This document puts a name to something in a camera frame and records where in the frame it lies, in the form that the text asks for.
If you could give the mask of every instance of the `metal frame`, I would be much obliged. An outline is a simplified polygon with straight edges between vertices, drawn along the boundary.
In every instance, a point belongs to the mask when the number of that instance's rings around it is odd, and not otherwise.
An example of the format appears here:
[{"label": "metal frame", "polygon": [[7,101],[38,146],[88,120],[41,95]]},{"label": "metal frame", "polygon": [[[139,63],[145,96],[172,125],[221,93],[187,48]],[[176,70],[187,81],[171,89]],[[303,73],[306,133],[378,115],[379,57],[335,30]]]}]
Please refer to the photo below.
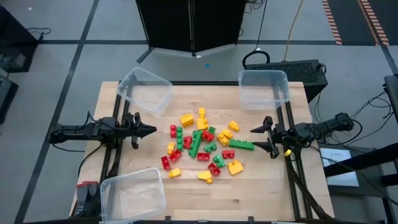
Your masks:
[{"label": "metal frame", "polygon": [[[195,82],[195,81],[176,81],[173,82],[171,81],[171,83],[173,85],[221,85],[221,86],[225,86],[225,85],[238,85],[238,82]],[[275,94],[275,98],[278,98],[278,92],[277,92],[277,88],[274,87],[274,94]],[[288,116],[288,121],[289,121],[289,126],[292,127],[294,126],[294,119],[293,119],[293,112],[292,112],[292,108],[290,105],[290,102],[286,102],[286,110],[287,110],[287,116]],[[118,115],[118,110],[120,107],[120,97],[116,97],[116,102],[115,102],[115,106],[114,106],[114,113],[113,116]],[[126,114],[128,112],[128,108],[129,108],[129,103],[125,102],[124,104],[124,109],[123,109],[123,114]],[[278,120],[279,123],[283,124],[284,123],[284,118],[283,118],[283,113],[282,113],[282,107],[279,106],[277,107],[277,115],[278,115]],[[109,164],[109,160],[110,160],[110,156],[105,156],[104,158],[104,163],[103,163],[103,170],[101,171],[101,176],[105,175],[105,179],[109,178],[110,175],[114,176],[117,175],[118,170],[119,170],[119,162],[120,162],[120,154],[121,154],[121,150],[122,150],[122,146],[123,146],[123,140],[118,139],[117,142],[117,147],[116,147],[116,155],[115,155],[115,159],[114,159],[114,164],[111,168],[111,172],[109,172],[108,176],[106,176],[106,170],[105,168],[108,168],[108,164]],[[304,176],[304,171],[303,171],[303,166],[302,166],[302,160],[299,154],[295,154],[295,158],[297,161],[297,170],[298,170],[298,176],[300,177],[300,180],[305,184],[305,176]],[[288,166],[292,166],[292,163],[290,161],[289,157],[285,158],[286,161],[286,169],[288,169]],[[301,222],[301,223],[349,223],[349,224],[362,224],[362,223],[355,223],[355,222],[343,222],[343,221],[338,221],[338,220],[322,220],[322,219],[314,219],[312,218],[312,209],[307,201],[307,199],[305,197],[303,197],[303,201],[304,201],[304,205],[305,205],[305,213],[307,215],[307,218],[302,218],[300,216],[300,207],[299,207],[299,201],[297,198],[297,191],[296,191],[296,186],[295,186],[295,182],[293,181],[293,179],[289,176],[288,177],[288,181],[289,181],[289,189],[290,189],[290,196],[292,199],[292,206],[293,206],[293,211],[294,211],[294,217],[295,217],[295,221],[296,222]],[[51,221],[44,221],[44,222],[34,222],[36,224],[62,224],[62,223],[76,223],[76,224],[80,224],[80,223],[90,223],[90,224],[97,224],[101,221],[101,217],[87,217],[87,218],[70,218],[70,219],[66,219],[66,220],[51,220]],[[164,224],[164,223],[178,223],[178,224],[192,224],[192,223],[208,223],[208,224],[224,224],[224,223],[234,223],[234,224],[253,224],[253,223],[273,223],[273,222],[257,222],[254,220],[254,217],[248,217],[247,221],[228,221],[228,222],[224,222],[224,221],[220,221],[220,222],[214,222],[214,221],[199,221],[199,220],[195,220],[195,221],[172,221],[170,216],[166,216],[165,220],[141,220],[135,223],[159,223],[159,224]]]}]

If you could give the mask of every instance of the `plastic container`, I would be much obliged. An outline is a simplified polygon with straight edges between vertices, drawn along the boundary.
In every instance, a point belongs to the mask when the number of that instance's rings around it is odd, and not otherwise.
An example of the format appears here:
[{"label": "plastic container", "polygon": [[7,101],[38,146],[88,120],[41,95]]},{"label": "plastic container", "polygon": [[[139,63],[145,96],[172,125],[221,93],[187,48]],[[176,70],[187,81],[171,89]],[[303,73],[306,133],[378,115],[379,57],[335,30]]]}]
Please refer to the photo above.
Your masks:
[{"label": "plastic container", "polygon": [[173,85],[147,70],[133,68],[118,86],[118,94],[145,112],[160,116],[171,102]]},{"label": "plastic container", "polygon": [[274,110],[290,100],[287,76],[280,70],[243,70],[238,74],[242,110]]},{"label": "plastic container", "polygon": [[155,167],[106,179],[100,191],[104,224],[131,223],[166,208],[162,178]]}]

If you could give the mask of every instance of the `wooden table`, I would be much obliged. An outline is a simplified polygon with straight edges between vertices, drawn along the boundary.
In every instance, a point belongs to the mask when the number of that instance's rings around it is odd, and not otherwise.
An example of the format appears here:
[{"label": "wooden table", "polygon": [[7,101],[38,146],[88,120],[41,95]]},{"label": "wooden table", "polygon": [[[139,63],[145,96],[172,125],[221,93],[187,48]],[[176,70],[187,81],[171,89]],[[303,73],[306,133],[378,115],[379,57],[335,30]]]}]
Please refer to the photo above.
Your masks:
[{"label": "wooden table", "polygon": [[[117,82],[103,82],[95,109],[95,118],[112,116],[116,97]],[[289,83],[290,100],[295,123],[311,123],[311,115],[302,83]],[[262,124],[266,115],[272,116],[277,123],[277,113],[270,111],[241,111],[239,109],[238,86],[174,86],[172,102],[161,118],[145,114],[136,105],[131,105],[130,112],[140,112],[142,122],[157,127],[157,132],[139,140],[139,149],[134,150],[127,138],[119,167],[119,175],[128,174],[148,167],[158,167],[162,174],[167,199],[164,214],[151,217],[151,220],[164,220],[170,215],[172,220],[235,220],[245,221],[253,216],[255,221],[294,221],[285,160],[281,155],[271,159],[269,154],[255,147],[254,151],[236,149],[236,159],[244,166],[244,171],[231,176],[227,168],[213,179],[213,184],[197,179],[197,174],[207,169],[209,162],[192,159],[187,150],[172,168],[180,168],[182,175],[170,179],[169,172],[164,171],[160,157],[167,155],[167,144],[175,139],[170,138],[170,125],[180,125],[179,116],[185,113],[198,117],[199,107],[206,108],[206,118],[216,132],[228,127],[235,120],[240,130],[233,132],[235,139],[248,141],[265,141],[267,134],[250,133],[249,131]],[[123,103],[119,114],[122,114]],[[184,128],[184,135],[191,135],[196,124]],[[217,154],[224,147],[217,141]],[[98,146],[98,142],[89,142],[86,154]],[[94,153],[84,163],[79,183],[84,180],[99,180],[105,148]],[[302,160],[309,191],[323,209],[334,217],[333,208],[326,184],[320,155],[313,149],[302,151]],[[302,196],[298,192],[300,212],[305,216]]]}]

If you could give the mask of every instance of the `gray floor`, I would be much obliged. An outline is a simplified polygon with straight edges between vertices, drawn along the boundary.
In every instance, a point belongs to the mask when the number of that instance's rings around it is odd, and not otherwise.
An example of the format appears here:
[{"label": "gray floor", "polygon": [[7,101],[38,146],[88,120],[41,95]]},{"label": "gray floor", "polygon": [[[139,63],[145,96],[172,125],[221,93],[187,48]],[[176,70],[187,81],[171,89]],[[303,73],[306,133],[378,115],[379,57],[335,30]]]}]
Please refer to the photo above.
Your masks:
[{"label": "gray floor", "polygon": [[[25,27],[50,27],[47,40],[78,40],[81,37],[93,0],[8,0],[2,1]],[[135,1],[99,0],[87,39],[145,39]],[[262,40],[286,40],[298,0],[269,0],[264,19]],[[262,11],[245,14],[240,39],[257,39]],[[306,0],[298,18],[294,40],[333,40],[322,3]],[[59,122],[81,124],[86,111],[93,111],[101,82],[122,79],[130,69],[140,66],[168,80],[236,80],[242,70],[242,58],[254,45],[226,46],[200,53],[200,58],[169,50],[155,49],[140,65],[136,62],[145,45],[85,45],[60,115]],[[260,45],[279,62],[284,45]],[[76,45],[40,45],[30,71],[10,74],[19,90],[6,122],[0,126],[0,221],[11,223],[18,211],[32,174],[45,133],[55,110],[65,77],[75,54]],[[389,47],[398,60],[398,47]],[[329,119],[341,111],[354,113],[370,97],[382,91],[383,77],[391,69],[380,47],[347,47],[337,45],[292,45],[287,60],[318,58],[327,65],[329,85],[322,92],[320,112]],[[248,63],[261,63],[258,56]],[[388,110],[366,108],[358,117],[364,133],[380,127]],[[356,146],[382,147],[396,142],[393,133],[397,123],[391,119],[378,133],[356,142]],[[346,136],[339,136],[343,141]],[[66,142],[61,146],[84,149],[85,142]],[[50,147],[36,190],[25,216],[25,222],[67,218],[79,153],[67,153]],[[391,166],[384,167],[391,173]],[[390,193],[398,200],[397,189]],[[342,220],[375,222],[384,218],[382,203],[377,198],[333,196],[335,213]]]}]

